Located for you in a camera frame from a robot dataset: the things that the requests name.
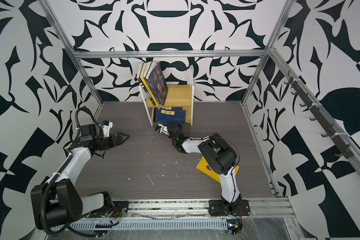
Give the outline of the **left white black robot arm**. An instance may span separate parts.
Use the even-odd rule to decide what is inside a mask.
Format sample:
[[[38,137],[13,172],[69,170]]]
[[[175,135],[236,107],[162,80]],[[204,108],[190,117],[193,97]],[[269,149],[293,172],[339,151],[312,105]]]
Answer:
[[[123,145],[129,135],[110,132],[113,123],[97,122],[87,107],[75,113],[77,134],[66,148],[67,158],[59,169],[43,184],[31,191],[31,200],[36,228],[49,237],[57,237],[65,230],[85,238],[100,238],[104,233],[87,234],[75,230],[71,225],[90,215],[104,216],[114,208],[108,192],[80,197],[75,183],[86,163],[99,151]]]

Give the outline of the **wooden white frame bookshelf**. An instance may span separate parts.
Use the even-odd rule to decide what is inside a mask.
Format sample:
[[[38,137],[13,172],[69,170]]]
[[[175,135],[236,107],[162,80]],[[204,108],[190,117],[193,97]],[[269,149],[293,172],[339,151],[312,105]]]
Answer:
[[[195,85],[194,85],[194,67],[186,71],[189,75],[189,80],[187,85],[173,85],[168,83],[169,93],[167,96],[167,101],[164,106],[154,106],[152,105],[149,97],[147,97],[146,92],[143,90],[142,85],[139,84],[140,96],[143,100],[143,104],[149,119],[151,126],[156,124],[153,120],[154,108],[165,108],[165,107],[182,107],[186,111],[186,123],[190,126],[193,125],[194,117],[194,96],[195,96]]]

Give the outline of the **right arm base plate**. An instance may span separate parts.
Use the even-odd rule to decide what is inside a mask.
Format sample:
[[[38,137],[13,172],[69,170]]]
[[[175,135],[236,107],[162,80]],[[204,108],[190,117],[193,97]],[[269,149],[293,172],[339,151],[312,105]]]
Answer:
[[[249,216],[251,211],[249,202],[238,198],[233,203],[229,203],[225,200],[209,200],[208,212],[212,217],[220,216]]]

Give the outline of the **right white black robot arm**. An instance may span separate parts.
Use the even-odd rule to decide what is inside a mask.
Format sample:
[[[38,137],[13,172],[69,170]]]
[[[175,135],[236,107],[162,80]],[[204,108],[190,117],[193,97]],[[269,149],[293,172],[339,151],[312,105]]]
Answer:
[[[162,126],[160,133],[172,140],[179,153],[203,155],[212,171],[219,176],[224,208],[228,213],[235,211],[242,201],[235,175],[238,153],[217,133],[192,138],[183,134],[182,127],[179,123],[172,123]]]

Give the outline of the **wall coat hook rail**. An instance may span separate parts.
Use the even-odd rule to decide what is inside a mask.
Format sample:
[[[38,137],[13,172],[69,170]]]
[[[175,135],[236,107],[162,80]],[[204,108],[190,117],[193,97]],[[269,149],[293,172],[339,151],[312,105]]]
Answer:
[[[339,153],[335,153],[337,157],[345,157],[346,159],[350,159],[354,156],[353,151],[351,150],[351,146],[344,140],[342,135],[345,133],[338,132],[335,128],[335,125],[328,120],[324,112],[324,107],[320,103],[315,103],[313,100],[312,94],[305,90],[303,85],[303,81],[300,79],[295,79],[291,75],[291,72],[288,72],[289,79],[285,82],[286,85],[290,85],[295,92],[292,92],[292,95],[299,96],[303,101],[303,104],[300,104],[302,108],[306,108],[309,110],[313,118],[310,118],[310,121],[317,121],[325,134],[321,134],[322,138],[330,138],[335,146],[338,148]]]

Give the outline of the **yellow cartoon book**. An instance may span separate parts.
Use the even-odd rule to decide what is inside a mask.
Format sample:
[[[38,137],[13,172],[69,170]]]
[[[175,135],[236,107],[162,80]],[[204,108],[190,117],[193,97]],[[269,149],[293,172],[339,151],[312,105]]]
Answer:
[[[151,99],[150,99],[150,100],[151,100],[152,104],[153,104],[154,106],[157,106],[157,105],[158,105],[158,102],[156,101],[156,99],[155,99],[152,91],[149,89],[149,86],[148,86],[147,80],[146,80],[146,78],[147,78],[147,76],[148,76],[148,73],[149,73],[149,69],[150,69],[150,67],[151,67],[151,63],[152,63],[152,62],[146,62],[146,65],[145,65],[145,67],[144,67],[144,73],[142,74],[143,76],[141,77],[141,80],[143,81],[143,83],[144,83],[144,85],[145,85],[148,93],[149,93],[150,96],[151,96]]]
[[[197,164],[196,167],[200,172],[204,173],[205,175],[209,176],[211,179],[217,181],[218,183],[220,183],[220,177],[217,173],[215,173],[212,168],[210,167],[210,165],[207,163],[206,159],[204,157],[201,158],[201,160],[199,161],[199,163]],[[236,174],[239,171],[239,166],[237,166],[235,168],[235,183],[237,183],[236,181]],[[231,173],[232,173],[232,169],[228,170],[228,175],[229,177],[231,177]]]

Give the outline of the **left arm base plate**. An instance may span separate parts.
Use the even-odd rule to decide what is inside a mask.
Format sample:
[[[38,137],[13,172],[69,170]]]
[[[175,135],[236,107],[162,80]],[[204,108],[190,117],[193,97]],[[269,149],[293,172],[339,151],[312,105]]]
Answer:
[[[113,201],[112,207],[105,213],[105,217],[119,218],[129,211],[129,201]]]

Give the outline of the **dark portrait book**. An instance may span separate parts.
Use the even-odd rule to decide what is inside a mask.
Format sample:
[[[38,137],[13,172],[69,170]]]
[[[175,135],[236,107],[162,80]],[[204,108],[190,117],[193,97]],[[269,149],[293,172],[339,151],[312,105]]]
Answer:
[[[149,90],[150,96],[153,99],[156,106],[161,105],[161,99],[159,96],[159,89],[157,80],[155,80],[154,69],[156,68],[157,63],[147,62],[146,71],[144,73],[144,79],[146,82],[146,88]]]
[[[161,99],[161,106],[165,105],[166,103],[166,99],[167,99],[167,95],[168,95],[168,86],[166,83],[166,79],[164,77],[163,71],[161,69],[161,65],[158,62],[157,63],[156,68],[154,69],[154,73],[155,73],[155,80],[157,80],[158,83],[158,89],[159,89],[159,96]]]

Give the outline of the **blue book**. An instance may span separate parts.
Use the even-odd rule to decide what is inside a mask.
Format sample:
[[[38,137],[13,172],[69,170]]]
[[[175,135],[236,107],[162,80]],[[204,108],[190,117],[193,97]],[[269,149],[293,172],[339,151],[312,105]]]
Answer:
[[[183,108],[182,107],[166,107],[166,108],[155,108],[155,112],[159,112],[160,110],[168,110],[168,111],[182,111]]]
[[[156,111],[156,122],[159,124],[172,124],[186,122],[186,111],[184,110],[167,110],[159,108]]]

